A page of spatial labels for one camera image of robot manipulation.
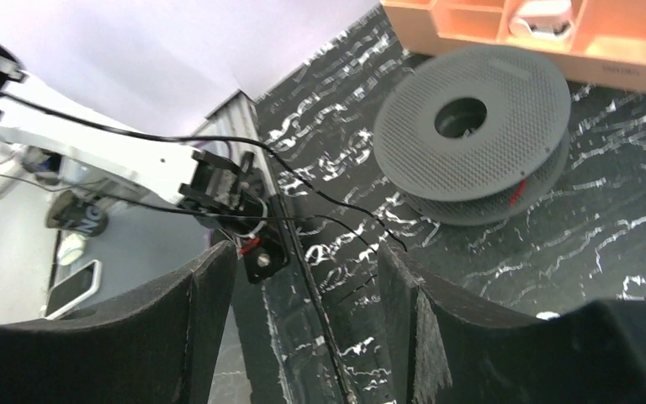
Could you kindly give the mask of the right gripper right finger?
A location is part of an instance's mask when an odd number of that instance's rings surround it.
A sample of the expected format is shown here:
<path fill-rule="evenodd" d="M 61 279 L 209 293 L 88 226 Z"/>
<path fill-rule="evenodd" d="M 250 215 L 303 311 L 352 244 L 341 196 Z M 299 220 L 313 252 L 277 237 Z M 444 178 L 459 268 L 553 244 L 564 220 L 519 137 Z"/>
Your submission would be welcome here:
<path fill-rule="evenodd" d="M 378 251 L 399 403 L 646 403 L 646 300 L 596 300 L 550 320 Z"/>

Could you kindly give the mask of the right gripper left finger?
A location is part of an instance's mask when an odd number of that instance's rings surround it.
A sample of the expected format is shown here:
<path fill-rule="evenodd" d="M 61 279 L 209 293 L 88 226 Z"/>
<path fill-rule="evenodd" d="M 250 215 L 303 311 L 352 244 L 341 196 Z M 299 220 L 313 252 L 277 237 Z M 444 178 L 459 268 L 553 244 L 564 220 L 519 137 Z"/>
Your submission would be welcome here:
<path fill-rule="evenodd" d="M 0 325 L 0 403 L 205 403 L 237 258 L 219 242 L 61 319 Z"/>

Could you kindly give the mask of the grey cable spool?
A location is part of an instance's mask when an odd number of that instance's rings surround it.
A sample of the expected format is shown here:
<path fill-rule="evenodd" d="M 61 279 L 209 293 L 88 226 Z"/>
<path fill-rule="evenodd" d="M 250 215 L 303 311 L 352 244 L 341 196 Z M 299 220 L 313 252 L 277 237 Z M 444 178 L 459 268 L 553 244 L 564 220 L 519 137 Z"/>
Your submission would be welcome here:
<path fill-rule="evenodd" d="M 569 86 L 539 53 L 471 45 L 433 57 L 385 99 L 379 168 L 416 212 L 482 226 L 527 210 L 569 156 Z"/>

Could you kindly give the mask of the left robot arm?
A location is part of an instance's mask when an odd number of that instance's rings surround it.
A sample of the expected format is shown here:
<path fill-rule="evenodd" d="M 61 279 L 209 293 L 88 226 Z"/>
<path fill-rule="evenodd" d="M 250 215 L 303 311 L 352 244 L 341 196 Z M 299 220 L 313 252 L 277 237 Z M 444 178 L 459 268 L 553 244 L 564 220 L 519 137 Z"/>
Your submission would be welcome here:
<path fill-rule="evenodd" d="M 289 264 L 281 202 L 255 187 L 256 140 L 246 139 L 240 156 L 222 157 L 188 139 L 129 130 L 53 90 L 0 46 L 0 141 L 80 162 L 217 224 L 240 240 L 253 284 Z"/>

